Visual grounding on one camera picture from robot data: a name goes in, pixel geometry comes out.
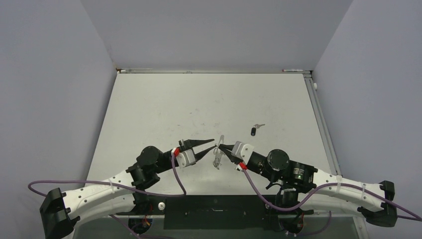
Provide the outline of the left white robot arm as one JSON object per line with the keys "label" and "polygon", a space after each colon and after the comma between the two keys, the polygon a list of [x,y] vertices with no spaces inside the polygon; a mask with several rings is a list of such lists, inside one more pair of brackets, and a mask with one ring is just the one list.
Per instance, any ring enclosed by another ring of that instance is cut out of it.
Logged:
{"label": "left white robot arm", "polygon": [[148,209],[148,200],[143,196],[169,197],[146,191],[160,181],[159,174],[196,164],[214,148],[198,153],[194,148],[209,142],[210,139],[180,140],[177,147],[166,152],[147,146],[133,165],[112,177],[88,180],[79,189],[50,190],[39,209],[45,237],[62,239],[85,222],[116,213],[143,214]]}

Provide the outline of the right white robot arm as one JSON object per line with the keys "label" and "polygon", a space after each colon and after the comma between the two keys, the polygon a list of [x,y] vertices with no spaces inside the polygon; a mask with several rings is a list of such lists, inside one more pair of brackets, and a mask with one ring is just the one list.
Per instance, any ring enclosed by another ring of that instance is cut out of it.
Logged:
{"label": "right white robot arm", "polygon": [[267,207],[283,213],[308,210],[341,210],[363,217],[366,222],[380,227],[395,226],[398,215],[392,204],[394,183],[362,183],[333,175],[314,166],[292,161],[281,149],[273,149],[264,156],[243,142],[221,144],[218,149],[237,166],[238,171],[253,172],[269,180],[269,185],[280,181],[284,190],[279,203],[264,198],[255,185],[252,189]]}

